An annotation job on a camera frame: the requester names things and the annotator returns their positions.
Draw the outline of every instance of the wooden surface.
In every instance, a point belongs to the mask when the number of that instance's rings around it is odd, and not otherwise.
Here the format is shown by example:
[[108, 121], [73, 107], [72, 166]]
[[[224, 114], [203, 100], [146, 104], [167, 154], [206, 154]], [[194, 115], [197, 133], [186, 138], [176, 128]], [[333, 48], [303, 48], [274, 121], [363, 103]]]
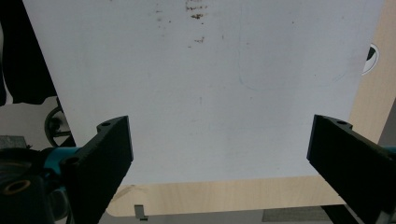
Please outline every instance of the wooden surface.
[[[361, 81], [350, 122], [377, 142], [396, 97], [396, 1], [386, 0], [373, 43], [380, 50], [374, 70]], [[122, 186], [107, 212], [134, 216], [143, 204], [147, 215], [223, 212], [338, 204], [343, 201], [320, 176], [170, 185]]]
[[107, 212], [116, 217], [134, 216], [135, 204], [143, 204], [145, 214], [154, 216], [298, 207], [324, 203], [338, 204], [343, 201], [320, 176], [303, 176], [121, 186]]
[[387, 0], [373, 43], [379, 48], [379, 61], [363, 77], [350, 123], [361, 135], [378, 142], [396, 97], [396, 1]]

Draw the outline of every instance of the white board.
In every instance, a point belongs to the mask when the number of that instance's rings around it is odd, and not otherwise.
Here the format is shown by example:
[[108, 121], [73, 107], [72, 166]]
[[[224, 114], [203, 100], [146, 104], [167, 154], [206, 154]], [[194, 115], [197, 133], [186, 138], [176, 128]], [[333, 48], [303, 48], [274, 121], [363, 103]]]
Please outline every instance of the white board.
[[77, 143], [128, 115], [123, 184], [313, 175], [348, 119], [382, 1], [24, 1]]

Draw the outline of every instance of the small metal clip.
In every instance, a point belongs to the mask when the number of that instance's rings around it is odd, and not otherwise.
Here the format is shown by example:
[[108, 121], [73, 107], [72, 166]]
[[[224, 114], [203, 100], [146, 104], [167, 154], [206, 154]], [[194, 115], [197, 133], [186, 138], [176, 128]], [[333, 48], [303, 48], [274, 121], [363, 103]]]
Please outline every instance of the small metal clip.
[[149, 217], [145, 216], [145, 208], [142, 204], [136, 204], [134, 206], [134, 215], [136, 218], [140, 219], [140, 221], [148, 221]]

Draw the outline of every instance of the white surface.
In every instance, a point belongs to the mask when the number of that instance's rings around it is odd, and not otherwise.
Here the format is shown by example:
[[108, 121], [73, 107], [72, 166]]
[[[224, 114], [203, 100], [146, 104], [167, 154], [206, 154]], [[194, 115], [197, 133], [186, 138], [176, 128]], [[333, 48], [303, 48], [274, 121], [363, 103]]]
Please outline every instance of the white surface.
[[129, 115], [123, 184], [315, 174], [305, 158], [312, 119], [348, 118], [382, 6], [24, 3], [77, 143]]

